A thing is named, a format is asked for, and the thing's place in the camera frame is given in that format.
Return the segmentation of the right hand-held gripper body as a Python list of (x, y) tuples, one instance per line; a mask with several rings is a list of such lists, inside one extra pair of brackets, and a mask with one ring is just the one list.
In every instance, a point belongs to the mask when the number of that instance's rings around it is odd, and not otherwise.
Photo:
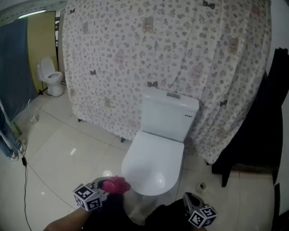
[(211, 225), (217, 217), (216, 210), (197, 195), (192, 195), (192, 205), (184, 206), (188, 222), (196, 228)]

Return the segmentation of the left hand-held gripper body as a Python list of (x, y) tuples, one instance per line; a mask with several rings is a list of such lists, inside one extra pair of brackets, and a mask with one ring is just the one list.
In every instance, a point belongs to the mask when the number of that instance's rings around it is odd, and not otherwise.
[(100, 177), (86, 185), (80, 184), (73, 191), (76, 203), (86, 211), (100, 211), (109, 195), (103, 190), (103, 183), (108, 179), (109, 177)]

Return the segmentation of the pink cloth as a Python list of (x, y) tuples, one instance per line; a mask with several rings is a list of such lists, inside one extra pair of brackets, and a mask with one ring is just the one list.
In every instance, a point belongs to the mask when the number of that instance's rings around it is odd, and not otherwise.
[(131, 185), (124, 177), (115, 176), (103, 182), (103, 190), (110, 194), (124, 194), (131, 189)]

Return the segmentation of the white toilet lid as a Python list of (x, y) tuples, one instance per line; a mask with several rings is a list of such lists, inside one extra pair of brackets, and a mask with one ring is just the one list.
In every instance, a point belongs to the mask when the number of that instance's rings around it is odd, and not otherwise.
[(122, 176), (143, 196), (164, 194), (179, 178), (183, 150), (183, 143), (139, 131), (123, 159)]

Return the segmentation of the white toilet with tank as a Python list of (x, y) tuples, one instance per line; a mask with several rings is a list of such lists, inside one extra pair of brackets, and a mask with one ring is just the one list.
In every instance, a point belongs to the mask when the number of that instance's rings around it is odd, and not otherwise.
[[(156, 88), (144, 91), (139, 131), (184, 144), (199, 110), (199, 101), (180, 94), (180, 99), (167, 97), (167, 92)], [(135, 194), (137, 202), (129, 213), (129, 218), (136, 224), (144, 224), (146, 216), (163, 194), (158, 196), (143, 196), (137, 192)]]

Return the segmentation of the small white open toilet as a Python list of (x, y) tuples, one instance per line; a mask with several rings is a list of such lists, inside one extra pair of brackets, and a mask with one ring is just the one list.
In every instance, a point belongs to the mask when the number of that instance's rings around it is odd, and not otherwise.
[(36, 65), (36, 70), (39, 81), (47, 84), (48, 95), (59, 97), (64, 93), (61, 84), (63, 74), (55, 70), (54, 63), (50, 56), (41, 58), (40, 63)]

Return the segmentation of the person's right leg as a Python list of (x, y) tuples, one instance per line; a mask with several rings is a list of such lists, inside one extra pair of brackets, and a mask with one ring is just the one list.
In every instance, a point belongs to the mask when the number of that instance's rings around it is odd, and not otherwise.
[(144, 222), (145, 231), (192, 231), (182, 199), (158, 206)]

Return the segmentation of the clear plastic bottle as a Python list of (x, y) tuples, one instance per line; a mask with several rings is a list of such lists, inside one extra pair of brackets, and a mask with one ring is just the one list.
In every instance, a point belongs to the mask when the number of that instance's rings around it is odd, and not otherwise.
[(31, 106), (31, 99), (28, 101), (28, 112), (30, 114), (30, 122), (31, 124), (36, 124), (40, 118), (40, 109), (37, 106)]

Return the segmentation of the black hanging cloth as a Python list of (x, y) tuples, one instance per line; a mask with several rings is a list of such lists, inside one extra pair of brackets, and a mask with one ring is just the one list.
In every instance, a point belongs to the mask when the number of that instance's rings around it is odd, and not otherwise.
[(281, 107), (288, 91), (289, 50), (278, 48), (245, 120), (212, 165), (212, 173), (222, 176), (222, 187), (238, 166), (244, 171), (272, 174), (276, 180), (283, 147)]

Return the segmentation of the blue curtain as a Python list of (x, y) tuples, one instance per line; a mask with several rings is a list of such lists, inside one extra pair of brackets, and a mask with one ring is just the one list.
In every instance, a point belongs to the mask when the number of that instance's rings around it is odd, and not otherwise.
[(9, 120), (38, 96), (28, 57), (27, 19), (0, 27), (0, 100)]

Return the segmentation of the floral patterned curtain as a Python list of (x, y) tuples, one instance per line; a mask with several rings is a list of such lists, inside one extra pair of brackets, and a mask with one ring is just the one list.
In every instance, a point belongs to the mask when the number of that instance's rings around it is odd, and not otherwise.
[(66, 86), (80, 119), (132, 140), (142, 92), (198, 99), (187, 152), (209, 164), (242, 125), (265, 72), (271, 0), (68, 0)]

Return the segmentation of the yellow partition panel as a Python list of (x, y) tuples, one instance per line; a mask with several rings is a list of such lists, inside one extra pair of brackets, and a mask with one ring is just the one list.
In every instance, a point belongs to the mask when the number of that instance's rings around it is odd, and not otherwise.
[(36, 91), (40, 91), (46, 84), (42, 84), (37, 77), (36, 65), (41, 58), (50, 56), (54, 68), (58, 70), (56, 41), (55, 41), (55, 11), (35, 14), (28, 17), (27, 44), (31, 75)]

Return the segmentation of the black white patterned board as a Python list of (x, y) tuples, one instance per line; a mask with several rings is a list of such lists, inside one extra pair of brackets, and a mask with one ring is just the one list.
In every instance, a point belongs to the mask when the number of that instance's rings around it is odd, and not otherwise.
[(60, 16), (55, 17), (55, 44), (56, 44), (56, 48), (58, 47), (59, 25), (60, 25)]

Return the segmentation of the fluorescent light tube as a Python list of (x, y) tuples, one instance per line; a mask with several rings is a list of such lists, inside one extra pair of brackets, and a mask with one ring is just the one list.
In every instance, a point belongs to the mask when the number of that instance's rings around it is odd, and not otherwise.
[(42, 10), (38, 10), (38, 11), (31, 12), (31, 13), (20, 15), (18, 17), (18, 19), (26, 18), (26, 17), (32, 16), (32, 15), (36, 15), (36, 14), (41, 14), (41, 13), (44, 13), (44, 12), (46, 12), (46, 9), (42, 9)]

